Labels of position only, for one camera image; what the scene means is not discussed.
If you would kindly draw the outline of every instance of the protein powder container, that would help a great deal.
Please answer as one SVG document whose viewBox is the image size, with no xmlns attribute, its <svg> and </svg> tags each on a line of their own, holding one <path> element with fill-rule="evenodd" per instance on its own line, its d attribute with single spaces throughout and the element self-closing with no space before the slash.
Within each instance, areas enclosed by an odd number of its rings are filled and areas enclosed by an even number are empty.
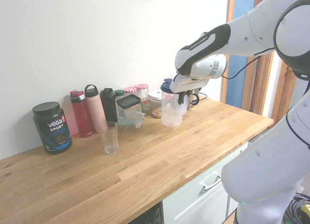
<svg viewBox="0 0 310 224">
<path fill-rule="evenodd" d="M 49 154 L 59 154 L 72 145 L 70 131 L 58 102 L 46 102 L 32 109 L 33 121 L 44 149 Z"/>
</svg>

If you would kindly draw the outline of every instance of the red water bottle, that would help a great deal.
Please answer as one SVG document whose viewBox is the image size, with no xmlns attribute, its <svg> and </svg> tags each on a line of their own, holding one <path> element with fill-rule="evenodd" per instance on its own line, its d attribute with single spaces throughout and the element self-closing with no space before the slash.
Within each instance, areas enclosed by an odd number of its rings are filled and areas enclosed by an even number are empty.
<svg viewBox="0 0 310 224">
<path fill-rule="evenodd" d="M 91 136 L 93 134 L 93 124 L 87 109 L 84 92 L 76 90 L 71 91 L 70 100 L 80 136 L 82 138 Z"/>
</svg>

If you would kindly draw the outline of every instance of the drawer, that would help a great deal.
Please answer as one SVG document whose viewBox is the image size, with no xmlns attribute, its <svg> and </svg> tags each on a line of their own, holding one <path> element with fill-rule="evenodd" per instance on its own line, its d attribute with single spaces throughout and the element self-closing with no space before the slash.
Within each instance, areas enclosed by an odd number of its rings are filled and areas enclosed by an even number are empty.
<svg viewBox="0 0 310 224">
<path fill-rule="evenodd" d="M 228 195 L 223 186 L 188 214 L 179 224 L 222 224 L 225 221 Z"/>
<path fill-rule="evenodd" d="M 209 199 L 222 188 L 221 171 L 223 166 L 237 156 L 248 143 L 208 168 L 205 172 L 172 193 L 163 200 L 164 220 L 167 224 L 176 224 L 183 220 L 194 209 Z"/>
</svg>

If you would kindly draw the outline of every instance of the black water bottle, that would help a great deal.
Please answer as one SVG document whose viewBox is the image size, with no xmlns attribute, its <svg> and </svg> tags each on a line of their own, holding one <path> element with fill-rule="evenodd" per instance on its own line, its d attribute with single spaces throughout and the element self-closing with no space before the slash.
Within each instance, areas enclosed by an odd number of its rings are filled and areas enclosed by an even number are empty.
<svg viewBox="0 0 310 224">
<path fill-rule="evenodd" d="M 100 92 L 100 98 L 107 121 L 117 122 L 116 93 L 113 92 L 113 89 L 104 89 Z"/>
</svg>

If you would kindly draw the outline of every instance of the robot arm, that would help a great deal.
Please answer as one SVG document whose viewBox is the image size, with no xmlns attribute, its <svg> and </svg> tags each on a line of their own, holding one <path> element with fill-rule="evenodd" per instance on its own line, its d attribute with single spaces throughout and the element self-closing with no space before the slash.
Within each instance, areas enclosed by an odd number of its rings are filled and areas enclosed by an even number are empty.
<svg viewBox="0 0 310 224">
<path fill-rule="evenodd" d="M 204 33 L 177 53 L 175 67 L 179 75 L 170 89 L 192 90 L 205 86 L 208 79 L 220 78 L 226 69 L 222 54 L 260 56 L 275 49 L 299 78 L 310 76 L 307 70 L 297 72 L 310 65 L 310 32 L 305 28 L 310 8 L 301 5 L 307 2 L 264 0 L 242 17 Z"/>
<path fill-rule="evenodd" d="M 216 69 L 213 55 L 259 56 L 273 50 L 298 78 L 310 81 L 309 29 L 310 0 L 264 0 L 183 47 L 175 59 L 180 74 L 170 88 L 200 88 L 199 83 L 219 78 L 224 70 Z M 223 186 L 239 203 L 234 223 L 281 224 L 301 180 L 310 173 L 309 114 L 310 91 L 267 134 L 223 167 Z"/>
</svg>

